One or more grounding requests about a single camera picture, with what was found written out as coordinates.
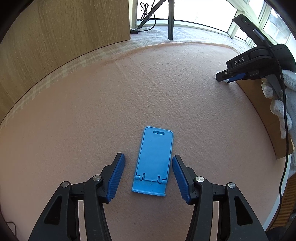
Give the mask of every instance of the window pane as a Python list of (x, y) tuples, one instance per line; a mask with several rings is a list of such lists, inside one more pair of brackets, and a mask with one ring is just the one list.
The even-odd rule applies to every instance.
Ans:
[(291, 34), (290, 38), (288, 39), (286, 46), (289, 48), (292, 55), (296, 59), (296, 40), (295, 40), (293, 34)]
[(273, 9), (263, 30), (279, 44), (285, 44), (290, 36), (289, 28)]
[(257, 18), (259, 18), (263, 4), (264, 0), (250, 0), (249, 2), (249, 6), (253, 9)]
[(235, 33), (235, 36), (242, 39), (242, 40), (244, 40), (244, 41), (246, 41), (246, 39), (248, 37), (248, 35), (244, 31), (242, 31), (240, 28)]
[[(139, 0), (137, 19), (140, 19), (143, 14), (141, 1), (148, 4), (153, 3), (153, 0)], [(174, 19), (199, 23), (227, 32), (236, 11), (235, 7), (226, 0), (175, 0)], [(155, 17), (168, 18), (168, 1), (165, 1), (155, 11)]]

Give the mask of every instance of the ribbed blue rubber pad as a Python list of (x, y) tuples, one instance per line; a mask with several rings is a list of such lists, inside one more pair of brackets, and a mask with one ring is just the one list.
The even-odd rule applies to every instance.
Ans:
[(172, 166), (173, 166), (173, 171), (174, 171), (175, 178), (176, 178), (178, 186), (179, 186), (181, 196), (186, 201), (186, 203), (189, 204), (189, 202), (191, 201), (191, 198), (189, 195), (189, 185), (185, 179), (184, 173), (183, 173), (176, 157), (173, 157)]
[(108, 192), (106, 195), (106, 199), (108, 200), (108, 202), (110, 202), (111, 199), (115, 197), (115, 194), (116, 194), (116, 191), (117, 191), (117, 188), (118, 188), (118, 185), (119, 185), (119, 182), (120, 182), (123, 170), (124, 170), (125, 163), (126, 163), (126, 160), (124, 158), (124, 155), (121, 154), (121, 156), (118, 160), (118, 163), (117, 163), (117, 165), (112, 173), (112, 176), (109, 180), (109, 183), (108, 183)]

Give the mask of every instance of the blue gripper pad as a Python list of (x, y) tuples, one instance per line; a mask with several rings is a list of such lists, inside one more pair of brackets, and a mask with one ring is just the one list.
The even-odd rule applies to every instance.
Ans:
[(172, 147), (172, 131), (151, 126), (144, 129), (133, 192), (165, 196)]
[(189, 202), (191, 201), (191, 197), (189, 195), (189, 184), (186, 181), (185, 175), (176, 157), (173, 157), (172, 166), (173, 166), (173, 172), (175, 174), (175, 178), (177, 180), (181, 196), (186, 201), (186, 203), (189, 204)]
[(121, 154), (114, 168), (114, 171), (109, 179), (108, 191), (106, 195), (106, 199), (108, 200), (108, 202), (110, 202), (111, 199), (115, 197), (115, 194), (124, 170), (125, 163), (126, 163), (125, 157), (123, 154)]

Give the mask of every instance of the brown cardboard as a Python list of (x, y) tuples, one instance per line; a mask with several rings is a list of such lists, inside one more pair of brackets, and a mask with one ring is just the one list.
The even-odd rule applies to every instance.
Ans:
[[(256, 111), (258, 112), (274, 147), (276, 158), (286, 156), (286, 139), (281, 138), (279, 119), (270, 111), (271, 99), (264, 96), (259, 80), (239, 80), (238, 85), (245, 92)], [(289, 136), (289, 154), (293, 153), (293, 145)]]

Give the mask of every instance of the rectangular slot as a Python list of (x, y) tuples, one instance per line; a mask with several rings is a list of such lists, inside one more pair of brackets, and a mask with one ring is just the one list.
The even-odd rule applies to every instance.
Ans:
[(160, 135), (164, 135), (165, 134), (164, 132), (161, 132), (161, 131), (153, 131), (153, 133), (160, 134)]

